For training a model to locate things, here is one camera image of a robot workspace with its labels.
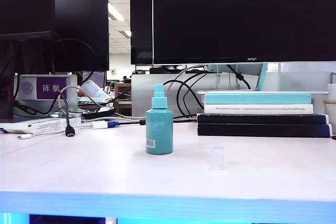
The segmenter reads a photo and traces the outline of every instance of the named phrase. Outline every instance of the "white book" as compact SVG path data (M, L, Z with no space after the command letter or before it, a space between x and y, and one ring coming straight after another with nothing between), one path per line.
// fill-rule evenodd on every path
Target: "white book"
M81 118L70 118L70 125L72 127L81 124ZM65 118L45 118L33 119L17 123L0 123L0 128L8 133L17 134L37 134L37 133L51 133L59 130L65 130L67 121Z
M312 104L205 104L209 114L313 114Z

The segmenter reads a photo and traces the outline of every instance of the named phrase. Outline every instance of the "teal bottle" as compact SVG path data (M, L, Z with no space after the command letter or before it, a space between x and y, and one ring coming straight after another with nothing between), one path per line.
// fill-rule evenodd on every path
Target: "teal bottle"
M163 84L155 85L152 109L146 111L146 151L158 155L173 152L173 111L168 109Z

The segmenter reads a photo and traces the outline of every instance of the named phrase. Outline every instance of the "plastic bottle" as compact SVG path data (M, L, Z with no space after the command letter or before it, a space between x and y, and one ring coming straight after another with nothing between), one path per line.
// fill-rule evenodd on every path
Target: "plastic bottle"
M146 111L146 151L150 154L173 152L173 111L168 109L163 84L155 85L152 109Z
M83 91L90 97L104 97L105 99L110 98L97 84L91 80L84 82L81 89L83 89Z

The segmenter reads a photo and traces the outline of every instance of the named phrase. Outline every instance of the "black book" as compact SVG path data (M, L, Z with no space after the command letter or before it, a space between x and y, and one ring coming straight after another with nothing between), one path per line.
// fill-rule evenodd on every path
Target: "black book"
M330 137L330 124L244 124L198 123L198 135L205 136L274 136Z
M198 123L261 123L261 124L328 124L324 114L310 115L256 115L256 114L204 114L197 110Z

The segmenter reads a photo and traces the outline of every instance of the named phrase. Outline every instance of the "purple name sign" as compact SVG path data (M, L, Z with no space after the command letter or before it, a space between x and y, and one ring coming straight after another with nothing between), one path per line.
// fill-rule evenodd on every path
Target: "purple name sign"
M66 83L66 77L37 77L37 99L54 99Z

